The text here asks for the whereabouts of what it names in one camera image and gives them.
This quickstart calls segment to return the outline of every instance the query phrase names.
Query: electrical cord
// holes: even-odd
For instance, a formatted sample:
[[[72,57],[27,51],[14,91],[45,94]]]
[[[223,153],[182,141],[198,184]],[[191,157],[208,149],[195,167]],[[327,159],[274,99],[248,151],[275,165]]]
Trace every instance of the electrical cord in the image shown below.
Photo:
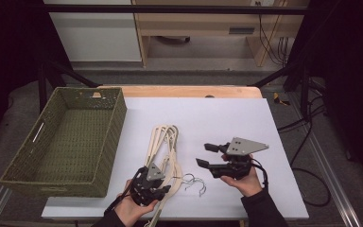
[[[316,110],[314,110],[311,114],[312,114],[312,117],[314,117],[314,116],[317,116],[318,114],[322,114],[322,113],[324,113],[325,112],[325,110],[320,110],[320,111],[316,111]],[[289,127],[290,129],[289,130],[286,130],[286,131],[279,131],[279,133],[281,134],[281,133],[286,133],[286,132],[289,132],[289,131],[293,131],[293,130],[295,130],[295,129],[297,129],[297,128],[299,128],[299,127],[302,127],[302,126],[304,126],[304,125],[306,125],[306,124],[308,124],[308,122],[305,122],[305,123],[302,123],[301,125],[298,125],[298,126],[294,126],[294,127]]]
[[[324,105],[320,105],[319,107],[317,107],[315,110],[311,110],[312,109],[312,105],[313,103],[317,100],[317,99],[320,99],[322,98],[322,96],[317,96],[315,98],[313,98],[311,101],[308,102],[308,112],[310,113],[309,117],[308,117],[308,121],[306,123],[304,123],[303,125],[309,123],[310,126],[309,126],[309,129],[308,129],[308,132],[307,134],[305,135],[305,137],[303,138],[302,142],[300,143],[297,151],[295,152],[293,158],[291,159],[290,161],[290,167],[292,169],[292,171],[300,171],[300,172],[304,172],[304,173],[307,173],[313,177],[315,177],[317,180],[319,180],[323,185],[324,187],[326,188],[326,191],[327,191],[327,198],[326,198],[326,201],[325,202],[322,202],[322,203],[313,203],[313,202],[310,202],[310,201],[307,201],[305,199],[302,199],[304,203],[308,204],[308,205],[312,205],[312,206],[316,206],[316,207],[323,207],[323,206],[326,206],[327,204],[329,204],[330,200],[331,200],[331,192],[329,191],[329,188],[328,186],[326,185],[326,182],[319,176],[317,176],[315,173],[309,171],[309,170],[306,170],[306,169],[303,169],[303,168],[298,168],[298,167],[293,167],[293,164],[294,164],[294,161],[296,160],[297,156],[300,154],[300,152],[302,151],[302,148],[306,142],[306,140],[308,139],[309,135],[311,134],[311,131],[312,131],[312,126],[313,126],[313,122],[312,122],[312,119],[315,115],[317,114],[321,114],[323,113],[323,111],[320,111],[319,112],[319,109],[320,108],[323,108]],[[296,122],[293,122],[285,127],[281,127],[281,129],[288,129],[289,127],[293,127],[293,126],[296,126],[297,124],[301,123],[302,121],[304,121],[304,119],[300,119]]]
[[[319,85],[312,79],[309,80],[308,87],[310,88],[310,91],[314,92],[317,95],[325,93],[325,89],[322,88],[321,85]]]
[[[257,2],[255,4],[255,6],[257,7],[261,7],[261,2]],[[283,67],[285,67],[286,63],[287,63],[287,45],[288,45],[288,38],[285,39],[285,37],[281,37],[279,39],[279,44],[278,44],[278,55],[276,55],[273,51],[273,48],[270,44],[270,39],[268,39],[267,34],[265,33],[265,30],[262,26],[262,14],[258,14],[258,18],[259,18],[259,39],[260,42],[262,44],[262,46],[265,48],[265,50],[267,51],[270,59],[272,60],[273,63],[278,64],[278,65],[282,65]],[[264,34],[264,38],[267,41],[267,45],[269,48],[267,48],[267,46],[264,44],[263,39],[262,39],[262,34]]]
[[[316,174],[306,170],[306,169],[303,169],[303,168],[297,168],[297,167],[292,167],[291,170],[293,171],[300,171],[300,172],[304,172],[304,173],[307,173],[313,177],[315,177],[316,179],[318,179],[322,184],[323,186],[325,186],[326,188],[326,192],[327,192],[327,198],[326,198],[326,201],[325,202],[322,202],[322,203],[313,203],[313,202],[310,202],[310,201],[306,201],[306,200],[303,200],[304,203],[308,204],[308,205],[312,205],[312,206],[316,206],[316,207],[323,207],[323,206],[326,206],[327,204],[329,204],[329,202],[331,201],[331,198],[332,198],[332,194],[331,192],[329,191],[328,189],[328,186],[326,185],[326,182],[320,178],[319,176],[317,176]]]
[[[273,62],[273,63],[275,63],[275,64],[279,64],[279,65],[281,65],[281,64],[282,64],[282,62],[281,62],[281,60],[280,60],[280,59],[278,59],[278,58],[276,57],[275,53],[273,52],[273,49],[272,49],[272,46],[270,45],[270,42],[269,42],[268,37],[267,37],[267,34],[265,33],[265,31],[264,31],[264,29],[263,29],[263,27],[262,27],[262,15],[261,15],[261,14],[259,14],[259,15],[258,15],[258,17],[259,17],[259,40],[261,41],[262,46],[263,46],[263,47],[265,48],[265,50],[267,51],[267,53],[268,53],[268,55],[269,55],[270,59],[272,60],[272,62]],[[264,42],[263,42],[263,40],[262,40],[262,33],[264,33],[265,40],[266,40],[266,41],[267,41],[267,43],[268,43],[268,46],[269,46],[270,52],[269,52],[269,49],[267,48],[267,46],[264,44]]]

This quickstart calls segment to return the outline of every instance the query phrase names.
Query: green wicker basket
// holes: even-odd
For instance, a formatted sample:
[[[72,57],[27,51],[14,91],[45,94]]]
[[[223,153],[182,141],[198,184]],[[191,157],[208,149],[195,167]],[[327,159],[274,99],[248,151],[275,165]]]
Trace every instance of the green wicker basket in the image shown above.
[[[57,88],[0,179],[32,197],[105,197],[126,116],[121,88]]]

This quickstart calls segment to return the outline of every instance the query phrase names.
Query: hand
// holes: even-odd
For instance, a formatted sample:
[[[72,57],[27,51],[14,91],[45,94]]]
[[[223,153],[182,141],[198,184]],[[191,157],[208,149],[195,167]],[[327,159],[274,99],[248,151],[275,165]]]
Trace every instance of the hand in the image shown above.
[[[125,190],[131,183],[131,180],[126,182]],[[130,192],[126,194],[127,196],[119,202],[114,208],[114,212],[116,212],[117,216],[122,220],[123,224],[126,227],[131,227],[134,223],[144,214],[149,213],[154,210],[154,207],[158,201],[153,201],[148,206],[140,206],[137,205],[132,197],[130,196]]]
[[[253,196],[262,191],[254,166],[251,167],[249,175],[240,180],[236,180],[228,176],[221,176],[220,179],[228,186],[237,188],[245,197]]]

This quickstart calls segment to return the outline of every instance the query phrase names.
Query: black cable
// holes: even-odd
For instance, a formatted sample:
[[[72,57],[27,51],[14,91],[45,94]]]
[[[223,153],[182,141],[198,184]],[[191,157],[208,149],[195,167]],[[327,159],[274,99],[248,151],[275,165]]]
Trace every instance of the black cable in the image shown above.
[[[323,202],[323,203],[313,203],[313,202],[310,202],[310,201],[306,201],[305,199],[302,199],[304,201],[304,203],[306,203],[308,205],[312,205],[312,206],[317,206],[317,207],[323,207],[323,206],[326,206],[327,204],[329,204],[329,202],[331,201],[331,198],[332,198],[332,194],[329,191],[328,186],[326,185],[326,182],[322,178],[320,178],[316,174],[314,174],[314,173],[312,173],[312,172],[310,172],[310,171],[308,171],[306,169],[303,169],[303,168],[292,167],[291,170],[301,171],[301,172],[307,173],[307,174],[315,177],[316,179],[318,179],[326,187],[327,199],[326,199],[325,202]]]
[[[308,139],[309,135],[311,134],[312,126],[313,126],[312,119],[314,117],[314,115],[312,113],[314,113],[315,111],[319,110],[320,108],[322,108],[324,106],[324,105],[321,105],[321,106],[317,107],[314,111],[311,110],[314,101],[316,101],[317,99],[320,99],[320,98],[322,98],[322,96],[317,96],[317,97],[313,98],[311,101],[308,102],[308,112],[310,113],[310,115],[308,117],[308,123],[310,124],[310,127],[308,129],[308,132],[307,132],[306,136],[302,140],[302,143],[300,144],[299,148],[297,149],[296,153],[294,154],[293,158],[290,161],[290,167],[291,167],[291,169],[293,171],[294,170],[296,170],[296,171],[302,171],[302,172],[305,172],[307,174],[310,174],[311,176],[313,176],[316,179],[318,179],[325,186],[326,191],[327,191],[327,200],[326,200],[326,202],[323,202],[323,203],[313,203],[313,202],[310,202],[310,201],[306,201],[305,199],[302,199],[304,201],[304,203],[306,203],[308,205],[316,206],[316,207],[326,206],[330,202],[330,200],[331,200],[331,192],[330,192],[328,186],[326,185],[326,182],[321,177],[317,176],[315,173],[312,173],[312,172],[310,172],[310,171],[308,171],[306,169],[293,167],[293,164],[294,164],[294,161],[296,160],[297,156],[300,154],[300,152],[301,152],[301,150],[303,148],[303,145],[305,144],[306,140]]]
[[[309,88],[308,91],[311,91],[315,95],[318,95],[318,96],[323,95],[323,93],[320,92],[317,87],[315,87],[315,86],[313,86],[311,84],[308,84],[308,88]]]
[[[256,159],[253,159],[253,158],[251,158],[255,163],[257,163],[257,164],[255,164],[255,163],[253,163],[253,162],[251,162],[251,165],[252,166],[254,166],[254,167],[256,167],[256,168],[259,168],[261,171],[262,171],[262,173],[263,173],[263,175],[264,175],[264,181],[262,182],[262,184],[264,185],[264,188],[266,189],[266,190],[268,190],[268,185],[269,185],[269,183],[268,183],[268,174],[267,174],[267,172],[265,171],[265,169],[262,167],[262,165],[261,165],[261,163],[260,162],[258,162],[258,160],[256,160]]]
[[[312,103],[312,102],[314,102],[315,100],[317,100],[317,99],[319,99],[319,98],[322,98],[322,96],[317,96],[317,97],[315,97],[314,99],[312,99],[311,101],[310,101],[310,103]],[[320,107],[318,107],[317,109],[315,109],[314,111],[309,111],[309,113],[310,114],[313,114],[316,110],[318,110]],[[286,125],[286,126],[283,126],[283,127],[281,127],[281,128],[278,128],[277,130],[278,131],[282,131],[282,130],[285,130],[285,129],[287,129],[287,128],[290,128],[290,127],[293,127],[293,126],[296,126],[297,124],[300,124],[302,121],[304,121],[305,120],[305,118],[301,118],[301,119],[299,119],[299,120],[297,120],[297,121],[295,121],[295,122],[293,122],[293,123],[290,123],[290,124],[288,124],[288,125]]]
[[[278,43],[278,57],[279,59],[282,60],[282,65],[285,66],[284,61],[283,61],[283,39],[285,37],[280,37],[279,38],[279,43]]]
[[[272,62],[275,63],[275,64],[281,64],[281,61],[276,58],[275,53],[273,52],[272,46],[270,45],[270,42],[268,40],[267,34],[265,33],[264,29],[262,28],[262,19],[261,19],[262,18],[262,15],[259,14],[258,17],[259,17],[259,40],[261,41],[262,46],[267,51],[267,53],[268,53],[270,59],[272,60]],[[269,45],[269,48],[270,48],[271,53],[269,52],[268,48],[265,46],[264,42],[262,41],[262,32],[264,32],[265,39],[268,42],[268,45]],[[272,58],[272,54],[273,54],[273,57],[275,57],[278,60],[278,62],[275,62],[275,60]]]
[[[312,117],[314,117],[314,116],[317,116],[318,114],[322,114],[322,113],[324,113],[324,112],[325,112],[324,110],[321,110],[321,111],[319,111],[319,112],[317,112],[317,110],[314,110],[311,114],[312,114]],[[299,126],[296,126],[296,127],[292,127],[292,126],[291,126],[291,129],[289,129],[289,130],[287,130],[287,131],[279,131],[279,134],[281,134],[281,133],[286,133],[286,132],[289,132],[289,131],[293,131],[293,130],[295,130],[295,129],[299,128],[299,127],[302,127],[302,126],[304,126],[304,125],[306,125],[306,124],[308,124],[308,122],[305,122],[305,123],[303,123],[303,124],[301,124],[301,125],[299,125]]]
[[[325,89],[318,85],[316,82],[314,82],[312,79],[309,80],[308,87],[319,92],[320,94],[325,93]]]
[[[288,49],[288,37],[285,38],[285,52],[284,52],[284,63],[287,65],[287,49]]]

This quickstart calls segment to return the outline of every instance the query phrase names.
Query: white tabletop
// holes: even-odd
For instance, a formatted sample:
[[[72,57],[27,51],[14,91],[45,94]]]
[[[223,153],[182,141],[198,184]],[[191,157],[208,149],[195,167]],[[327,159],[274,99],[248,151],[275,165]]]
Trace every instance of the white tabletop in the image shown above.
[[[96,198],[49,198],[43,218],[100,218],[104,210],[143,166],[152,129],[157,125],[175,125],[179,129],[178,162],[183,174],[202,178],[207,190],[199,196],[201,185],[179,191],[167,201],[161,219],[244,219],[241,194],[208,169],[201,168],[196,158],[211,164],[224,163],[221,153],[204,149],[205,143],[223,145],[241,137],[269,145],[254,153],[268,173],[269,193],[285,218],[308,218],[300,191],[289,167],[268,103],[263,98],[176,98],[127,97],[128,111],[119,141],[108,196]],[[262,182],[262,172],[257,170]],[[152,217],[153,212],[144,216]]]

